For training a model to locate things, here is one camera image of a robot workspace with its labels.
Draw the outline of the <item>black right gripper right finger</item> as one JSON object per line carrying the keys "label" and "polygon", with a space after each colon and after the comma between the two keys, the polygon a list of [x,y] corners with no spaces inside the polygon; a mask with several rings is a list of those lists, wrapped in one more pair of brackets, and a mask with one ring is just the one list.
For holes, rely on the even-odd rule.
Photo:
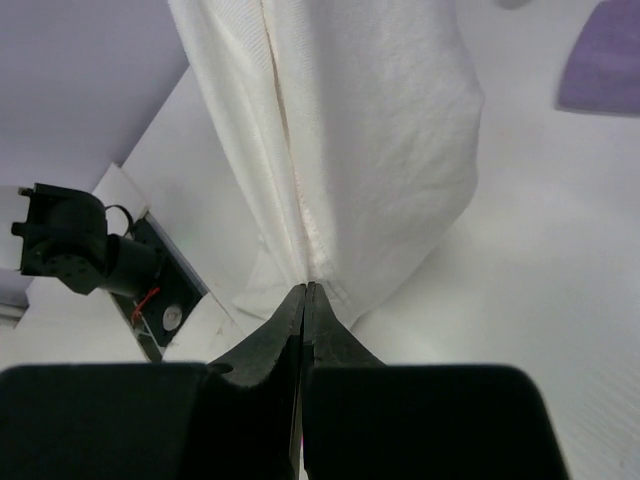
{"label": "black right gripper right finger", "polygon": [[323,286],[307,285],[303,312],[302,431],[304,469],[310,479],[342,479],[360,457],[359,432],[371,408],[359,388],[384,366],[339,321]]}

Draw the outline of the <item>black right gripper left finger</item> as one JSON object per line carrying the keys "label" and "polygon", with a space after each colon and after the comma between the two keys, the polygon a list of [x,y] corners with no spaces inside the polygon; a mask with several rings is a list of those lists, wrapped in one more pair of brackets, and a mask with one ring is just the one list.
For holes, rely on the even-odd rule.
{"label": "black right gripper left finger", "polygon": [[306,287],[210,364],[205,397],[216,479],[299,477],[300,377]]}

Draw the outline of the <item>white t shirt red print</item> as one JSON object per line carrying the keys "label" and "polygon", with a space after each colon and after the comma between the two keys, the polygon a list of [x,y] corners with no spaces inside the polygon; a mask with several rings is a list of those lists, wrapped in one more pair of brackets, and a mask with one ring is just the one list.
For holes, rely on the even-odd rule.
{"label": "white t shirt red print", "polygon": [[174,1],[262,247],[241,312],[318,282],[352,325],[468,206],[483,94],[450,1]]}

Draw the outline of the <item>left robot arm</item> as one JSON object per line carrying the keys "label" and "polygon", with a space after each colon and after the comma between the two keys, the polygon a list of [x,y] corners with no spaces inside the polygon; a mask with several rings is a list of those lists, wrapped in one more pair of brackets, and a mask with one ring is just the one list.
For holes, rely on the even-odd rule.
{"label": "left robot arm", "polygon": [[1,268],[60,280],[72,292],[136,298],[159,277],[154,247],[108,232],[107,208],[80,190],[36,184],[1,188]]}

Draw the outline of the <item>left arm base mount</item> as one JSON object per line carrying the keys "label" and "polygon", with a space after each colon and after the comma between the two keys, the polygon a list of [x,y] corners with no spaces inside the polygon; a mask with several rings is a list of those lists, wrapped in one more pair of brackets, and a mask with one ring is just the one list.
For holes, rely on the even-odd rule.
{"label": "left arm base mount", "polygon": [[160,363],[207,289],[151,214],[133,224],[129,237],[154,248],[161,257],[161,268],[150,288],[137,298],[115,293],[110,297],[146,359]]}

